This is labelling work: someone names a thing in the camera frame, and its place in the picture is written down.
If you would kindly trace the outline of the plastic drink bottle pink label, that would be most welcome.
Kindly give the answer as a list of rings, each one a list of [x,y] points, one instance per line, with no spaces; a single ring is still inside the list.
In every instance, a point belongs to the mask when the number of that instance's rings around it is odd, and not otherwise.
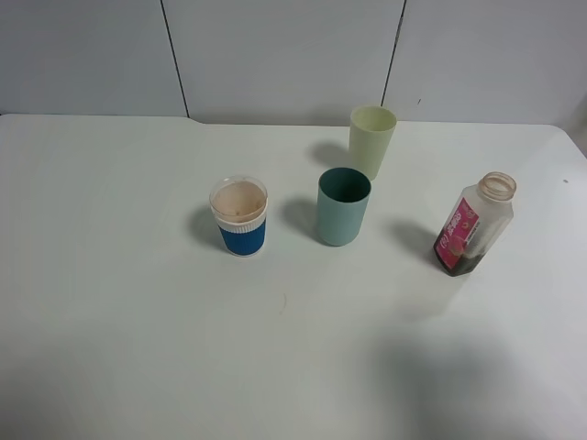
[[[493,171],[463,189],[433,246],[448,275],[472,272],[514,217],[515,180]]]

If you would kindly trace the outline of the teal plastic cup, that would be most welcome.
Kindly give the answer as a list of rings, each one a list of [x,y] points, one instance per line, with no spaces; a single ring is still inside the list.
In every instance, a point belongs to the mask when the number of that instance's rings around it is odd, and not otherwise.
[[[371,195],[371,181],[352,168],[333,168],[318,180],[316,229],[333,247],[346,246],[359,234]]]

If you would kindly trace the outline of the blue sleeved clear cup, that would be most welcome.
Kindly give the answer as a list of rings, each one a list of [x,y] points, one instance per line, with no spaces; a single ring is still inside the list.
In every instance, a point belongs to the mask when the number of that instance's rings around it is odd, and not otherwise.
[[[261,250],[269,204],[261,181],[245,175],[227,177],[212,189],[209,204],[230,253],[248,257]]]

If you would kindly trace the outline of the pale yellow plastic cup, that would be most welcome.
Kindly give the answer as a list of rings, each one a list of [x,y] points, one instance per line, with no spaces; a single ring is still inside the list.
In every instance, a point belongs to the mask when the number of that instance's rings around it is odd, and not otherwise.
[[[387,108],[365,105],[350,114],[349,154],[353,167],[373,181],[382,166],[397,124]]]

